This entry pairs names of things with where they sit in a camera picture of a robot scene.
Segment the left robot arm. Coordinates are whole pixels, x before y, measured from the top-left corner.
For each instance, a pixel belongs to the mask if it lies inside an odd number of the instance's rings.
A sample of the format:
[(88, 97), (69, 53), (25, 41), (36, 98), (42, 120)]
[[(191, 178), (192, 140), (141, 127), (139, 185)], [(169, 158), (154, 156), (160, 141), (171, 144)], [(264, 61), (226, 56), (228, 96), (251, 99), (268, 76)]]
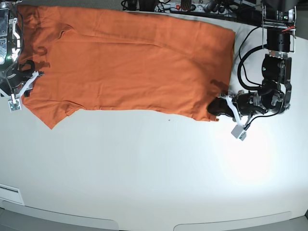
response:
[[(267, 33), (267, 40), (240, 56), (237, 78), (243, 91), (236, 94), (221, 94), (208, 106), (207, 110), (215, 116), (228, 116), (240, 124), (241, 118), (248, 117), (243, 125), (247, 130), (251, 123), (261, 117), (271, 117), (284, 113), (290, 108), (292, 93), (292, 59), (288, 56), (295, 50), (291, 39), (295, 39), (297, 0), (263, 0), (261, 2), (260, 28)], [(244, 83), (245, 61), (255, 52), (267, 50), (261, 66), (261, 84)]]

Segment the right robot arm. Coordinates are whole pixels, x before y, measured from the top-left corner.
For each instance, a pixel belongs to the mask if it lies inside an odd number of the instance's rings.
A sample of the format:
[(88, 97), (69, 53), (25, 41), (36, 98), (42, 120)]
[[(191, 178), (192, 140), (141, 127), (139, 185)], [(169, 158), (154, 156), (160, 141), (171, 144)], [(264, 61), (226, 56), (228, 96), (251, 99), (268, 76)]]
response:
[(29, 96), (33, 82), (44, 75), (35, 70), (32, 60), (19, 63), (24, 50), (24, 20), (17, 4), (20, 0), (0, 2), (0, 96), (12, 104)]

